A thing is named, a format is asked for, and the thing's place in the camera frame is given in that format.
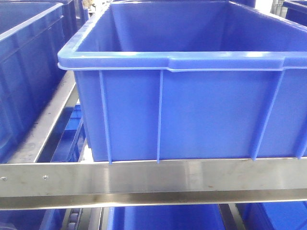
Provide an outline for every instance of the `metal shelf frame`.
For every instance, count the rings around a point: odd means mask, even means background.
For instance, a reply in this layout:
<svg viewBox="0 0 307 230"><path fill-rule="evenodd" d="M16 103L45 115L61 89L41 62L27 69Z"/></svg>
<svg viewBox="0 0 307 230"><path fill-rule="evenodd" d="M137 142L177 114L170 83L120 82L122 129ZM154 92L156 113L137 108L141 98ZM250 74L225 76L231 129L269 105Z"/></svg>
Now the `metal shelf frame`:
<svg viewBox="0 0 307 230"><path fill-rule="evenodd" d="M307 158L37 163L56 147L54 133L77 99L68 71L25 142L0 164L0 209L307 200Z"/></svg>

